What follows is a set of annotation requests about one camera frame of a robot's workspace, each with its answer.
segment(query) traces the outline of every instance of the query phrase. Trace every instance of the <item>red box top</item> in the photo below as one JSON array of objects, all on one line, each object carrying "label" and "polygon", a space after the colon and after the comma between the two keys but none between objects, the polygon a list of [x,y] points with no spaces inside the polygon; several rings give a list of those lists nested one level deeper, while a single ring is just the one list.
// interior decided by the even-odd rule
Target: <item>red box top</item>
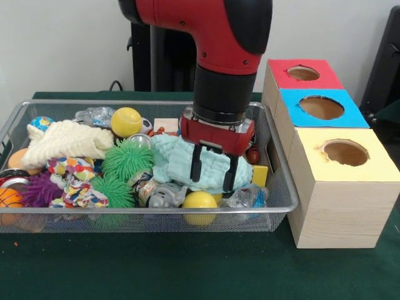
[{"label": "red box top", "polygon": [[343,89],[327,61],[320,59],[268,59],[281,89]]}]

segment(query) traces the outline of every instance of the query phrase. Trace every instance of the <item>wooden box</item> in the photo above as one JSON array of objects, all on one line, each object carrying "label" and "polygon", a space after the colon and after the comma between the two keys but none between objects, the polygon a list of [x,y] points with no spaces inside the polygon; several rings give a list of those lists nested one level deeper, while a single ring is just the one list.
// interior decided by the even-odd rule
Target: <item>wooden box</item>
[{"label": "wooden box", "polygon": [[369,128],[343,89],[281,89],[274,121],[286,158],[295,127]]},{"label": "wooden box", "polygon": [[288,159],[300,203],[288,215],[298,248],[373,248],[400,173],[372,129],[296,128]]},{"label": "wooden box", "polygon": [[343,89],[327,61],[268,59],[262,103],[275,117],[280,89]]}]

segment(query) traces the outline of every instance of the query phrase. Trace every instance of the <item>black cable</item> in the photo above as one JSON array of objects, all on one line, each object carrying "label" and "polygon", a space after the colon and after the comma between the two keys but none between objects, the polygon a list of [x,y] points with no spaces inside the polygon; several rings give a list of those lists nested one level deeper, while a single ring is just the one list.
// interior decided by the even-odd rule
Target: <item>black cable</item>
[{"label": "black cable", "polygon": [[112,84],[110,85],[110,88],[109,88],[108,90],[109,90],[109,91],[112,91],[113,88],[114,88],[114,86],[115,86],[116,84],[118,85],[120,91],[123,91],[123,90],[124,90],[124,89],[123,89],[123,85],[122,85],[118,80],[114,80],[114,81],[112,82]]}]

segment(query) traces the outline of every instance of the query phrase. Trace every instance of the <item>green tablecloth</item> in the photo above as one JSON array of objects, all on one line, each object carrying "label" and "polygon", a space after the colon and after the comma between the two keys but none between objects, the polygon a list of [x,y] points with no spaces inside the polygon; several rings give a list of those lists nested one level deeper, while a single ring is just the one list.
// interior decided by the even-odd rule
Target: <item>green tablecloth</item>
[{"label": "green tablecloth", "polygon": [[400,214],[393,211],[376,249],[338,250],[296,249],[287,219],[272,234],[3,234],[0,299],[399,299],[399,230]]}]

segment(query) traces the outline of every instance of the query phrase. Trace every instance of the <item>wire mesh basket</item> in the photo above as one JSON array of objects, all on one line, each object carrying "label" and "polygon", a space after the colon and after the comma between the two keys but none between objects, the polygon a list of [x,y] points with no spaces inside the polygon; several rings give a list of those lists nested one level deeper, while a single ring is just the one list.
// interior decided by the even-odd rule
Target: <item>wire mesh basket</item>
[{"label": "wire mesh basket", "polygon": [[[89,107],[114,109],[131,106],[151,122],[154,118],[179,118],[191,102],[174,101],[90,101],[32,100],[20,104],[0,131],[0,167],[7,168],[10,155],[29,145],[26,125],[38,116],[55,121],[74,119],[76,111]],[[0,233],[160,233],[274,231],[286,213],[298,205],[298,195],[276,132],[271,113],[262,104],[252,102],[246,116],[255,120],[260,163],[269,167],[266,187],[270,196],[266,207],[257,208],[0,208]],[[207,226],[194,226],[185,216],[215,218]],[[2,222],[17,220],[7,226]]]}]

